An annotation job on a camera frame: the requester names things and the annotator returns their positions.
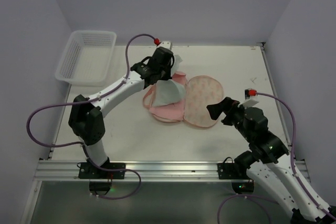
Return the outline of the floral mesh laundry bag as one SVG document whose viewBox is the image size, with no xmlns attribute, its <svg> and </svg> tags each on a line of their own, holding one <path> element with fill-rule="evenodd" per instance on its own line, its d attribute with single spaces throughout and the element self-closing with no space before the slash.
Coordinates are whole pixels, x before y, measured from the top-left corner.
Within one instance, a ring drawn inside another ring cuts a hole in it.
<svg viewBox="0 0 336 224">
<path fill-rule="evenodd" d="M 184 122 L 199 128 L 210 128 L 216 120 L 210 118 L 207 105 L 219 103 L 224 98 L 222 85 L 209 76 L 196 76 L 187 80 Z"/>
</svg>

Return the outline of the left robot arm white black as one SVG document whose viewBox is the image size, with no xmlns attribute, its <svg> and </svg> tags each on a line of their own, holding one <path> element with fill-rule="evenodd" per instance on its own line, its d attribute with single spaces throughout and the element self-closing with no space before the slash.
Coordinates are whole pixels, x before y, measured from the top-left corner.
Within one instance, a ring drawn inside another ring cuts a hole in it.
<svg viewBox="0 0 336 224">
<path fill-rule="evenodd" d="M 83 143 L 86 158 L 95 167 L 104 167 L 109 161 L 102 137 L 106 132 L 104 118 L 121 102 L 159 80 L 172 78 L 175 63 L 172 47 L 162 42 L 152 56 L 145 57 L 128 69 L 121 79 L 87 98 L 75 97 L 68 124 Z"/>
</svg>

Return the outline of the light green bra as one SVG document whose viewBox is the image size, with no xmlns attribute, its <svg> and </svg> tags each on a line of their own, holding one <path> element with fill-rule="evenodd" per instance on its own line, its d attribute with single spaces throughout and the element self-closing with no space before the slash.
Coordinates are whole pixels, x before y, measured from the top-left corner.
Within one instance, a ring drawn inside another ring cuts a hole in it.
<svg viewBox="0 0 336 224">
<path fill-rule="evenodd" d="M 186 73 L 179 71 L 182 58 L 175 55 L 175 63 L 171 69 L 172 79 L 159 80 L 155 84 L 155 94 L 152 102 L 153 107 L 165 106 L 178 103 L 185 97 Z"/>
</svg>

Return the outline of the pink bra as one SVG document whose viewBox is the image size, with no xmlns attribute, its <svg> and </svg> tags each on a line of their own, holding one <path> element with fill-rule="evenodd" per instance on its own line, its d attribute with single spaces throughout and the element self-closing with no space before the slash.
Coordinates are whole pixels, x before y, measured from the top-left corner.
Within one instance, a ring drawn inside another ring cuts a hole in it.
<svg viewBox="0 0 336 224">
<path fill-rule="evenodd" d="M 183 120 L 184 116 L 184 106 L 185 97 L 182 101 L 178 103 L 172 103 L 165 106 L 153 107 L 152 102 L 155 94 L 155 85 L 153 85 L 146 95 L 143 97 L 143 106 L 148 109 L 148 111 L 157 120 L 166 123 L 175 123 Z"/>
</svg>

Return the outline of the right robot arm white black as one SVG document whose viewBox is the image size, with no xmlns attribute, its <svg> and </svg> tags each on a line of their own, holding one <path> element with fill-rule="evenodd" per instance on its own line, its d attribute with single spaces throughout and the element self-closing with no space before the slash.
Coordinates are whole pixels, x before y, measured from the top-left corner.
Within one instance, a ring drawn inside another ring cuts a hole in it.
<svg viewBox="0 0 336 224">
<path fill-rule="evenodd" d="M 221 113 L 224 125 L 233 126 L 248 142 L 249 150 L 232 163 L 237 174 L 259 184 L 291 218 L 291 223 L 335 223 L 335 207 L 312 188 L 294 161 L 294 149 L 270 132 L 268 119 L 257 108 L 256 90 L 247 90 L 245 101 L 226 97 L 207 106 L 211 119 Z"/>
</svg>

